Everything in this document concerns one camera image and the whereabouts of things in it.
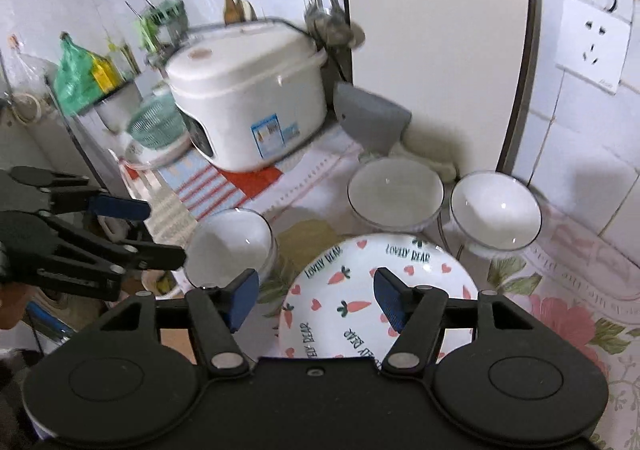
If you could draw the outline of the green plastic bag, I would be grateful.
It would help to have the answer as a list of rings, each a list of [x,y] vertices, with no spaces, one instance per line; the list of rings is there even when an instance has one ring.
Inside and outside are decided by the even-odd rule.
[[[56,71],[53,91],[65,117],[101,99],[104,91],[94,77],[99,56],[75,44],[66,32],[60,35],[62,57]]]

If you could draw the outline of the red striped cloth mat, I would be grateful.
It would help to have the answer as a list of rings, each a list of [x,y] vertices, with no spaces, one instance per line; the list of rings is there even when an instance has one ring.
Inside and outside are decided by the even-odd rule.
[[[194,149],[158,169],[122,162],[120,174],[131,197],[150,203],[145,226],[160,243],[181,243],[200,219],[244,207],[282,176],[273,165],[257,172],[224,172]]]

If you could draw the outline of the white cutting board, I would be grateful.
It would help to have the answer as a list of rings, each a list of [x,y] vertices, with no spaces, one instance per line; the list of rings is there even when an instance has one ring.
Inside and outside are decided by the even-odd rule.
[[[524,132],[541,0],[345,0],[364,34],[358,88],[412,114],[404,145],[460,174],[511,173]]]

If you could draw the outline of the white rice cooker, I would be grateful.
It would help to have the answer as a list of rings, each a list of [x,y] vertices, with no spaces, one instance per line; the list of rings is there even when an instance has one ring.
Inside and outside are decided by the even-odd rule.
[[[178,51],[167,82],[192,144],[218,169],[262,169],[326,120],[326,52],[286,25],[242,25]]]

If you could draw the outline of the green plastic basket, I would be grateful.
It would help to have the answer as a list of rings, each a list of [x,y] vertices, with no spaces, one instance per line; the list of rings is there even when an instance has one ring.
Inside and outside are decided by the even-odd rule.
[[[185,132],[186,125],[170,93],[145,98],[127,125],[133,140],[153,150],[175,143]]]

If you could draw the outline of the white wall socket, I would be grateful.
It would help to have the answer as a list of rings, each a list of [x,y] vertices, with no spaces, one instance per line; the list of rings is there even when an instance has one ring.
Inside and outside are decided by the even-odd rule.
[[[556,66],[614,95],[630,32],[630,25],[611,13],[579,0],[564,0]]]

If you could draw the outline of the floral table cloth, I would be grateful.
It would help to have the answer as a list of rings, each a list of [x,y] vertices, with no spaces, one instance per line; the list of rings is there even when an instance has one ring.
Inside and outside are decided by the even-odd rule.
[[[347,185],[364,161],[338,126],[281,165],[277,183],[250,205],[270,222],[279,257],[238,333],[250,357],[283,356],[279,319],[294,280],[314,259],[347,239],[375,233],[349,207]],[[451,229],[414,235],[445,251]],[[639,270],[553,207],[544,207],[537,241],[508,259],[451,255],[482,290],[514,303],[590,358],[608,380],[608,407],[592,435],[601,449],[639,444]]]

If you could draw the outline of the white bowl dark rim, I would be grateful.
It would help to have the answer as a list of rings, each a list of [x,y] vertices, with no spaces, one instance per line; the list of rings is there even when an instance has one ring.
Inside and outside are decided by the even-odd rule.
[[[498,172],[462,177],[449,201],[463,244],[482,259],[508,259],[531,245],[542,227],[541,207],[517,179]]]
[[[184,274],[194,288],[223,288],[245,269],[265,282],[276,265],[277,240],[262,215],[232,209],[204,218],[186,245]]]
[[[424,164],[404,158],[370,161],[352,175],[347,200],[360,221],[390,233],[417,233],[442,209],[445,187]]]

